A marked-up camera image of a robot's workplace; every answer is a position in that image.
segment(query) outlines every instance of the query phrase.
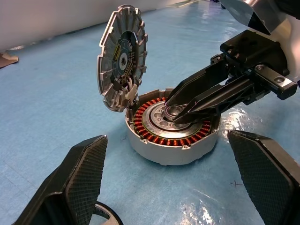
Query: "screw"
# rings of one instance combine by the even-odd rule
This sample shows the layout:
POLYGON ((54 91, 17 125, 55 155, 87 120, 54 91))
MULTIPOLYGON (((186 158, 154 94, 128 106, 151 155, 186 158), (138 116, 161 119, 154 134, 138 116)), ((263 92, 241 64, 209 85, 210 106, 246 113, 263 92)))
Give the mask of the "screw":
POLYGON ((264 65, 257 65, 255 67, 255 69, 257 69, 258 71, 261 71, 264 68, 264 65))

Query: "copper coil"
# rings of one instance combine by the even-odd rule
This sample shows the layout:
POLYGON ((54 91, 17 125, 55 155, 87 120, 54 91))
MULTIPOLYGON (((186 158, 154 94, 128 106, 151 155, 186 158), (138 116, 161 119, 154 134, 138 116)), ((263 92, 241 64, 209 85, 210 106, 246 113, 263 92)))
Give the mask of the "copper coil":
POLYGON ((195 134, 195 136, 196 136, 197 138, 199 138, 199 140, 202 139, 202 136, 201 136, 200 134, 198 134, 198 133, 195 134))
POLYGON ((206 134, 207 134, 206 132, 203 132, 203 131, 201 131, 201 130, 198 132, 198 134, 199 134, 199 133, 202 134, 202 135, 204 135, 204 136, 206 136, 206 134))
POLYGON ((158 143, 159 142, 159 137, 155 137, 152 142, 158 143))
POLYGON ((143 110, 143 111, 145 111, 147 108, 145 108, 145 107, 140 107, 138 110, 143 110))
POLYGON ((184 139, 180 139, 180 145, 181 145, 181 146, 186 145, 186 144, 184 143, 184 139))
POLYGON ((149 106, 150 106, 150 105, 148 105, 148 104, 143 104, 143 105, 142 105, 142 107, 144 107, 144 108, 146 108, 146 109, 147 109, 149 106))
POLYGON ((146 131, 146 129, 143 128, 143 129, 138 130, 137 133, 138 133, 139 135, 141 135, 141 134, 142 134, 143 132, 145 132, 145 131, 146 131))
POLYGON ((191 136, 191 139, 192 139, 192 142, 193 142, 193 143, 195 143, 195 142, 198 141, 198 139, 197 139, 196 137, 194 137, 194 136, 191 136))
POLYGON ((168 140, 167 140, 167 143, 166 143, 166 145, 167 145, 167 146, 170 146, 170 145, 172 145, 172 143, 171 143, 171 140, 170 140, 170 139, 168 139, 168 140))
POLYGON ((140 126, 142 124, 143 124, 142 121, 135 121, 135 126, 140 126))
POLYGON ((149 141, 152 141, 154 137, 155 137, 154 135, 150 135, 150 136, 147 137, 147 139, 148 139, 149 141))
POLYGON ((191 139, 189 137, 185 138, 186 142, 188 145, 190 145, 192 143, 191 139))
POLYGON ((138 109, 138 110, 136 110, 136 112, 137 112, 137 113, 140 113, 140 114, 143 114, 143 113, 144 113, 144 111, 143 111, 143 110, 139 110, 139 109, 138 109))
POLYGON ((148 131, 143 132, 142 134, 140 133, 141 138, 145 139, 150 135, 148 131))
POLYGON ((165 144, 164 138, 162 138, 162 139, 159 141, 159 144, 161 144, 161 145, 164 145, 164 144, 165 144))
POLYGON ((139 126, 136 126, 135 129, 136 130, 144 129, 144 126, 143 125, 139 125, 139 126))
POLYGON ((210 128, 210 124, 202 124, 202 127, 210 128))
POLYGON ((179 142, 178 142, 177 139, 174 140, 173 145, 174 145, 174 146, 178 146, 178 145, 179 145, 179 142))
POLYGON ((201 130, 205 130, 205 131, 207 131, 207 132, 210 131, 208 128, 205 128, 205 127, 201 128, 201 130))

